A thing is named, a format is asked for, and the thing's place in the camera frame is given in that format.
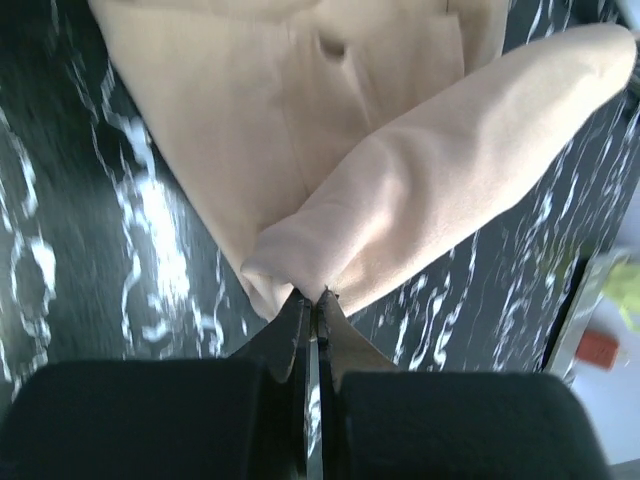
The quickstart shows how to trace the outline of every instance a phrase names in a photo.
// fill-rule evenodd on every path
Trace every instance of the countertop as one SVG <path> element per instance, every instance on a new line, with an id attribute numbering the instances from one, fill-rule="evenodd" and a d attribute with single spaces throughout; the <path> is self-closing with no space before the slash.
<path id="1" fill-rule="evenodd" d="M 599 3 L 597 19 L 615 21 Z M 49 362 L 233 353 L 265 322 L 158 153 L 88 7 L 6 8 L 0 407 Z M 581 8 L 514 1 L 506 49 L 584 21 Z M 638 115 L 632 95 L 617 96 L 520 204 L 353 324 L 407 369 L 538 370 L 583 261 L 611 246 L 640 177 Z"/>

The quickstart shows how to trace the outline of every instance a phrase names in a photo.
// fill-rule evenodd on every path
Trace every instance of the marble floor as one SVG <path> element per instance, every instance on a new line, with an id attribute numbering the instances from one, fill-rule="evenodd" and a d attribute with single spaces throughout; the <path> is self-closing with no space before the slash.
<path id="1" fill-rule="evenodd" d="M 49 362 L 225 357 L 263 326 L 162 159 L 85 2 L 0 19 L 0 408 Z M 515 0 L 506 49 L 613 2 Z M 411 370 L 533 371 L 640 177 L 624 92 L 510 211 L 352 323 Z"/>

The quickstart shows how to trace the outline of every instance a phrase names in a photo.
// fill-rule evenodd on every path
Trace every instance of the orange object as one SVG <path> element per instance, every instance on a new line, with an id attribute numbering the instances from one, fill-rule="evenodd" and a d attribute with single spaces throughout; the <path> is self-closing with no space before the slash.
<path id="1" fill-rule="evenodd" d="M 576 358 L 583 362 L 611 370 L 618 356 L 618 341 L 602 333 L 587 330 L 580 340 Z"/>

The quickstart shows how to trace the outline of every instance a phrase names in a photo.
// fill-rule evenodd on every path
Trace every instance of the green object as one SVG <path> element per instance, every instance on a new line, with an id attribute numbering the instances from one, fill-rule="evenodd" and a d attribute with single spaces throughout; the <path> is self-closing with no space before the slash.
<path id="1" fill-rule="evenodd" d="M 611 269 L 602 293 L 616 304 L 632 332 L 640 333 L 640 264 L 620 263 Z"/>

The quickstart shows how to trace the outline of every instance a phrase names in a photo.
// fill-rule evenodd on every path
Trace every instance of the beige coat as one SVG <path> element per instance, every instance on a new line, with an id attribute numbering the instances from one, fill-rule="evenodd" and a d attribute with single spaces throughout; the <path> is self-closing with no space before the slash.
<path id="1" fill-rule="evenodd" d="M 508 0 L 91 0 L 163 156 L 256 311 L 351 314 L 530 190 L 627 83 L 596 25 L 498 58 Z"/>

